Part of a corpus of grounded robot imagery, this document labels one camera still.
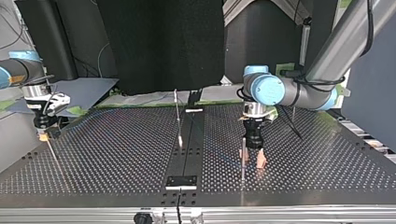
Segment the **black curtain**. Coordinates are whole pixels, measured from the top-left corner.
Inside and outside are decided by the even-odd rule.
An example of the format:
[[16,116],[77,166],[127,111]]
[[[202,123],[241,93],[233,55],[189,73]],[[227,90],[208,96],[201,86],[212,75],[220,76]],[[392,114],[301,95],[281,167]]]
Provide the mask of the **black curtain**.
[[224,75],[221,0],[98,0],[127,94],[196,90]]

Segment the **gray wall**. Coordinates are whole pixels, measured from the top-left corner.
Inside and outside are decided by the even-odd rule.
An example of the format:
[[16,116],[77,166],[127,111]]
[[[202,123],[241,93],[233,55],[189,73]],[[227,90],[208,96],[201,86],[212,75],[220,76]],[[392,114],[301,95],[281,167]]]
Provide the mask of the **gray wall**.
[[[19,32],[21,26],[14,13],[16,12],[12,0],[0,0],[0,14],[7,19],[15,31]],[[13,42],[18,37],[1,16],[0,34],[0,48]],[[28,44],[19,40],[8,48],[0,49],[0,60],[7,59],[10,50],[31,48]],[[20,97],[22,95],[19,88],[0,90],[0,102]],[[40,142],[37,140],[33,126],[32,115],[11,115],[9,112],[0,111],[0,172],[39,144]]]
[[390,149],[396,150],[396,15],[370,51],[351,67],[342,113]]

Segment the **white cable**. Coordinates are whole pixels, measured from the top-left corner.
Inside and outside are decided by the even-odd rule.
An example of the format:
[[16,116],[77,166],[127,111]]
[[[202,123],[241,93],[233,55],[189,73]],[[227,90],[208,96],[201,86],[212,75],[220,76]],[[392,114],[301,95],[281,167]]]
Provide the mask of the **white cable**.
[[102,77],[102,70],[100,69],[100,57],[102,56],[103,50],[109,45],[110,43],[105,44],[102,49],[99,51],[98,54],[98,70],[99,70],[99,76]]

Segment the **perforated metal table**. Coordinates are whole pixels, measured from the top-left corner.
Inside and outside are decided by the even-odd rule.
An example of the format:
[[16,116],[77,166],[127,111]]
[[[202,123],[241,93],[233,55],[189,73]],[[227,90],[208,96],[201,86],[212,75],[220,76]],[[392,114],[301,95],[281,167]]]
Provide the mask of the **perforated metal table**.
[[[133,207],[134,213],[396,204],[396,166],[331,116],[303,109],[295,124],[304,140],[279,110],[262,131],[268,164],[255,169],[251,151],[242,186],[242,105],[203,108],[182,114],[182,148],[173,107],[93,110],[53,143],[58,161],[42,146],[0,174],[0,208]],[[197,190],[165,190],[168,176],[183,175],[198,177]]]

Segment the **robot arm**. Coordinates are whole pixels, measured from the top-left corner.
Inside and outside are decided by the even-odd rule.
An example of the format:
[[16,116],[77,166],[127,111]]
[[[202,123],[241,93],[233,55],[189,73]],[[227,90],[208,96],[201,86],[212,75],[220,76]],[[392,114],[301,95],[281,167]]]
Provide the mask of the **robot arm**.
[[46,140],[46,130],[58,122],[56,114],[70,104],[69,96],[51,90],[48,78],[36,51],[11,51],[9,59],[0,61],[0,89],[21,87],[27,107],[35,113],[40,140]]
[[[372,0],[373,8],[370,9],[367,3],[367,0],[352,1],[303,81],[275,77],[265,65],[246,67],[243,98],[247,147],[262,146],[258,135],[266,120],[268,105],[291,105],[314,110],[327,110],[335,105],[338,94],[333,83],[343,80],[343,75],[365,50],[367,34],[370,33],[367,24],[372,23],[372,37],[375,37],[396,13],[396,1]],[[372,21],[369,21],[368,13],[373,13]]]

